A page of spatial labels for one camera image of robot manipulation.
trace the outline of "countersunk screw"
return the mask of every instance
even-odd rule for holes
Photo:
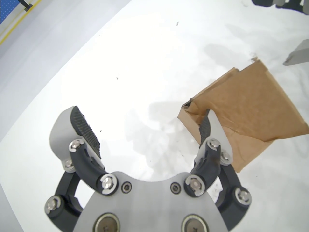
[[[104,174],[100,181],[102,182],[102,194],[103,195],[110,195],[112,194],[117,186],[118,186],[118,180],[116,178],[116,176],[114,176],[113,174]]]
[[[189,185],[195,196],[201,196],[205,192],[205,184],[203,180],[195,174],[189,175],[185,184]]]
[[[221,151],[221,163],[229,165],[231,163],[231,156],[225,151]]]
[[[180,184],[177,182],[173,182],[171,184],[171,192],[174,193],[175,195],[178,195],[181,192]]]
[[[69,151],[70,152],[75,152],[81,145],[83,145],[85,142],[83,139],[76,139],[72,141],[69,144]]]
[[[66,167],[66,168],[70,168],[70,167],[72,167],[72,166],[73,166],[72,160],[67,160],[67,161],[65,162],[65,167]]]
[[[58,196],[50,197],[45,204],[45,212],[49,214],[51,211],[56,210],[61,205],[61,199]]]
[[[102,187],[104,189],[111,189],[113,186],[113,180],[111,177],[106,177],[103,181],[102,181]]]
[[[207,141],[207,145],[212,149],[212,150],[217,150],[217,148],[221,145],[220,142],[217,139],[210,139]]]
[[[240,188],[236,188],[235,197],[237,201],[243,205],[250,205],[252,202],[251,194],[245,190],[241,190]]]
[[[47,203],[47,209],[50,211],[53,211],[57,208],[57,200],[56,199],[52,199],[51,201],[49,201]]]

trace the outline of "white surface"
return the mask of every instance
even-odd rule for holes
[[[43,0],[0,46],[0,140],[51,78],[131,0]]]
[[[250,0],[133,0],[56,74],[1,142],[0,181],[24,231],[57,231],[43,212],[63,173],[48,138],[72,105],[98,136],[108,171],[151,181],[192,168],[197,143],[176,118],[181,104],[252,56],[309,122],[309,65],[282,65],[308,38],[308,20]],[[239,177],[253,203],[234,231],[307,231],[308,160],[308,136],[301,136],[275,142],[249,164]],[[91,193],[79,187],[82,206]]]

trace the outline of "brown cardboard box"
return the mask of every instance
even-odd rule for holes
[[[216,113],[240,172],[274,140],[309,133],[308,125],[258,59],[242,71],[231,69],[181,107],[178,118],[200,144],[206,109]]]

